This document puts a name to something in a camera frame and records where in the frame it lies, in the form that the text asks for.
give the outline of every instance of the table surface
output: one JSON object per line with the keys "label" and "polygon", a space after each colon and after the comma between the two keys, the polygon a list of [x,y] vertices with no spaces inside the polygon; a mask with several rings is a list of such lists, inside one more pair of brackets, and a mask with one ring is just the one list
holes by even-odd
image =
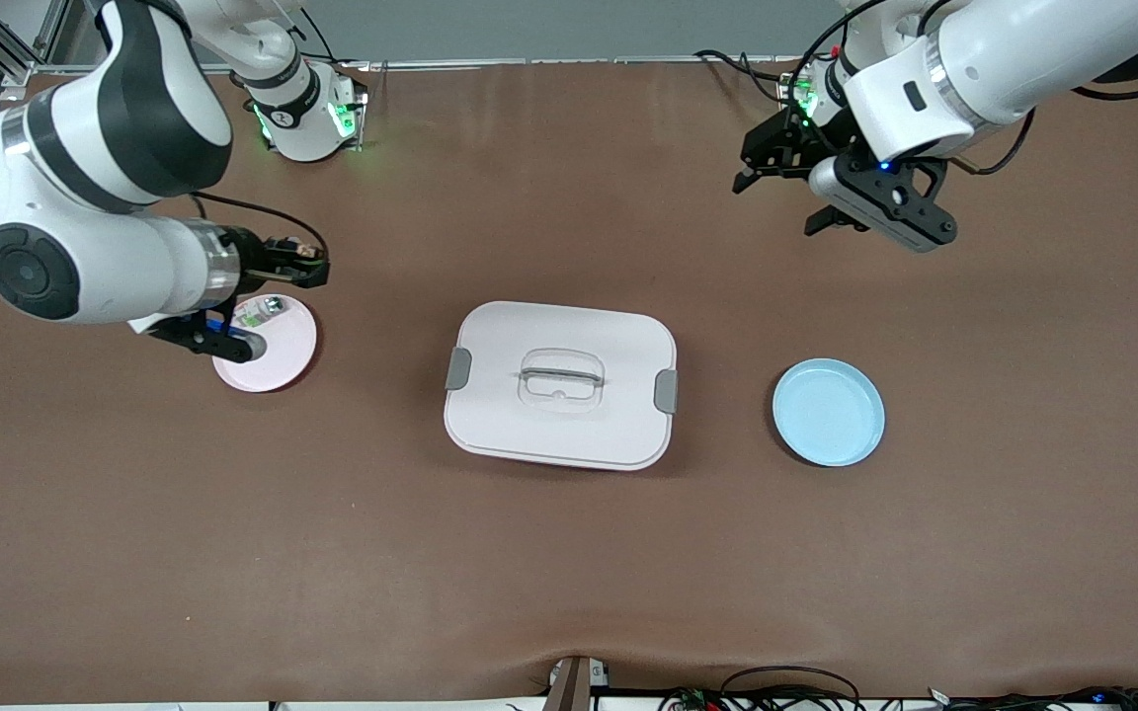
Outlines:
{"label": "table surface", "polygon": [[[0,703],[505,696],[570,653],[616,685],[767,662],[873,696],[1138,685],[1138,102],[1044,105],[1011,168],[949,179],[960,239],[913,256],[802,238],[799,182],[733,197],[768,107],[721,71],[369,76],[365,149],[318,165],[265,152],[216,80],[238,135],[214,190],[333,245],[302,294],[321,357],[245,395],[124,325],[0,303]],[[667,455],[457,449],[448,353],[492,300],[663,321]],[[767,422],[813,356],[884,397],[856,468]]]}

